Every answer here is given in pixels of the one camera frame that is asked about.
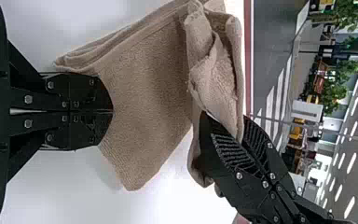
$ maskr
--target folded towel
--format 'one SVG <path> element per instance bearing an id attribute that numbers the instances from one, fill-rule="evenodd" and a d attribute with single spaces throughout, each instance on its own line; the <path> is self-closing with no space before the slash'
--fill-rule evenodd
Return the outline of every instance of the folded towel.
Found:
<path id="1" fill-rule="evenodd" d="M 243 136 L 243 73 L 241 24 L 226 13 L 213 12 L 198 1 L 188 4 L 185 20 L 188 88 L 193 102 L 193 141 L 187 166 L 203 187 L 213 183 L 195 163 L 200 155 L 199 123 L 202 110 L 209 112 L 239 141 Z"/>
<path id="2" fill-rule="evenodd" d="M 197 29 L 204 27 L 197 27 L 186 18 L 188 12 L 194 16 L 197 11 L 202 11 L 204 17 L 204 7 L 208 8 L 205 22 L 209 21 L 213 30 L 203 31 L 208 40 L 203 44 L 206 49 L 200 49 L 202 46 L 186 42 L 196 40 L 193 35 L 198 35 Z M 133 25 L 61 56 L 55 62 L 59 71 L 98 75 L 108 89 L 116 117 L 99 147 L 115 166 L 127 190 L 140 189 L 158 172 L 188 133 L 190 118 L 199 113 L 200 108 L 222 119 L 234 135 L 239 136 L 237 133 L 241 132 L 238 105 L 243 104 L 243 81 L 241 72 L 237 71 L 241 64 L 233 63 L 240 55 L 241 41 L 237 39 L 241 31 L 236 28 L 236 20 L 223 13 L 214 14 L 216 10 L 224 10 L 223 0 L 191 4 L 187 0 L 175 0 Z M 193 35 L 186 33 L 189 29 Z M 206 55 L 210 55 L 211 60 L 204 60 L 209 58 Z M 212 72 L 211 81 L 221 81 L 220 86 L 203 84 L 204 79 L 200 78 L 203 75 L 199 76 L 198 71 L 204 75 Z M 199 95 L 194 105 L 187 90 L 187 86 L 193 84 L 198 87 L 190 89 L 191 95 Z M 213 92 L 213 88 L 222 90 Z M 208 98 L 212 93 L 223 95 Z M 211 105 L 213 101 L 227 102 Z M 219 110 L 219 106 L 228 108 Z M 190 153 L 197 152 L 200 153 L 198 148 L 190 150 Z M 189 158 L 196 159 L 197 155 L 189 155 Z M 191 168 L 190 173 L 206 186 L 197 170 Z"/>

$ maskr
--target crosswalk stripe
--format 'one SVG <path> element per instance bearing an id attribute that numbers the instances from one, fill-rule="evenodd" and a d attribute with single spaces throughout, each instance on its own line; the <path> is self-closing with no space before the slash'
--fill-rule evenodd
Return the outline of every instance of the crosswalk stripe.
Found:
<path id="1" fill-rule="evenodd" d="M 273 102 L 274 102 L 274 91 L 275 86 L 272 87 L 271 91 L 269 92 L 269 95 L 267 97 L 267 104 L 266 104 L 266 118 L 271 119 L 272 118 L 272 108 L 273 108 Z M 266 133 L 269 137 L 271 137 L 271 121 L 266 120 Z"/>
<path id="2" fill-rule="evenodd" d="M 284 119 L 284 115 L 286 113 L 286 102 L 287 102 L 287 94 L 289 91 L 289 77 L 290 77 L 290 68 L 292 66 L 292 55 L 290 55 L 289 60 L 286 64 L 286 76 L 284 78 L 284 90 L 283 90 L 283 104 L 282 104 L 282 116 L 281 119 Z"/>
<path id="3" fill-rule="evenodd" d="M 283 70 L 278 77 L 278 89 L 277 89 L 277 97 L 275 100 L 275 119 L 279 119 L 281 114 L 281 102 L 282 102 L 282 86 L 283 86 Z M 272 140 L 275 140 L 275 137 L 278 134 L 279 123 L 274 122 L 274 134 Z"/>
<path id="4" fill-rule="evenodd" d="M 277 144 L 277 146 L 276 146 L 277 151 L 280 150 L 281 144 L 282 144 L 282 135 L 280 136 L 279 141 L 278 141 L 278 144 Z"/>

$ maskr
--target road marking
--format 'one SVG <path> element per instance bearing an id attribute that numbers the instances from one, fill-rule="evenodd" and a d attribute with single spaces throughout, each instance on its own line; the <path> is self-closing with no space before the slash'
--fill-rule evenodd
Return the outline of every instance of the road marking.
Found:
<path id="1" fill-rule="evenodd" d="M 279 116 L 281 114 L 281 102 L 282 102 L 282 87 L 283 87 L 283 70 L 281 71 L 281 74 L 278 77 L 278 89 L 277 89 L 277 97 L 276 97 L 276 106 L 275 106 L 275 119 L 279 119 Z M 274 135 L 272 140 L 275 140 L 275 137 L 278 134 L 278 128 L 279 123 L 274 123 Z"/>
<path id="2" fill-rule="evenodd" d="M 301 27 L 304 25 L 308 17 L 309 10 L 310 10 L 310 1 L 301 9 L 301 11 L 297 15 L 296 35 L 300 31 Z"/>
<path id="3" fill-rule="evenodd" d="M 279 138 L 279 141 L 278 141 L 278 144 L 277 144 L 277 151 L 280 151 L 281 144 L 282 144 L 282 135 L 281 135 L 281 137 Z"/>
<path id="4" fill-rule="evenodd" d="M 257 113 L 257 116 L 258 117 L 261 117 L 261 113 L 263 112 L 263 109 L 260 109 Z M 258 125 L 258 126 L 261 126 L 261 119 L 255 119 L 255 123 Z"/>
<path id="5" fill-rule="evenodd" d="M 272 119 L 272 108 L 273 108 L 273 102 L 274 102 L 274 91 L 275 86 L 272 87 L 271 91 L 269 92 L 269 95 L 267 97 L 267 104 L 266 104 L 266 118 Z M 266 120 L 266 133 L 269 137 L 271 137 L 271 121 Z"/>
<path id="6" fill-rule="evenodd" d="M 286 113 L 286 102 L 287 102 L 287 93 L 289 91 L 289 77 L 290 77 L 290 68 L 292 66 L 292 55 L 290 55 L 289 60 L 286 64 L 286 77 L 284 78 L 284 90 L 283 90 L 283 104 L 282 104 L 282 116 L 281 119 L 284 119 L 284 114 Z"/>

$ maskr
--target beige towel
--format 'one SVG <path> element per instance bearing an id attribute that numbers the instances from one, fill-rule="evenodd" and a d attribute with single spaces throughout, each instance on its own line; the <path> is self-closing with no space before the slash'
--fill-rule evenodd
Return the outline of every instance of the beige towel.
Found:
<path id="1" fill-rule="evenodd" d="M 205 7 L 222 10 L 224 2 Z M 127 190 L 150 180 L 191 127 L 186 16 L 187 0 L 175 0 L 55 62 L 59 71 L 98 74 L 108 89 L 116 118 L 100 149 Z"/>
<path id="2" fill-rule="evenodd" d="M 219 120 L 241 141 L 243 136 L 243 73 L 241 71 L 241 24 L 238 19 L 204 9 L 198 1 L 188 6 L 185 20 L 188 88 L 193 104 L 193 141 L 188 168 L 204 187 L 213 181 L 196 169 L 200 155 L 199 123 L 202 110 Z"/>

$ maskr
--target towel fold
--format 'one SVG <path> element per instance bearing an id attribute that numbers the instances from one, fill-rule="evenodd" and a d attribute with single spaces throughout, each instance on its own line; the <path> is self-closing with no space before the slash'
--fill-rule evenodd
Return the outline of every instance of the towel fold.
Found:
<path id="1" fill-rule="evenodd" d="M 187 166 L 203 187 L 213 183 L 195 161 L 200 155 L 199 123 L 202 110 L 209 112 L 241 141 L 243 136 L 243 73 L 241 24 L 231 15 L 213 12 L 198 1 L 188 4 L 185 20 L 188 89 L 193 96 L 193 141 Z"/>
<path id="2" fill-rule="evenodd" d="M 241 139 L 241 28 L 224 8 L 223 0 L 175 0 L 56 60 L 59 71 L 98 75 L 108 89 L 116 117 L 99 148 L 127 190 L 158 172 L 192 123 L 189 171 L 211 183 L 193 166 L 202 109 Z"/>

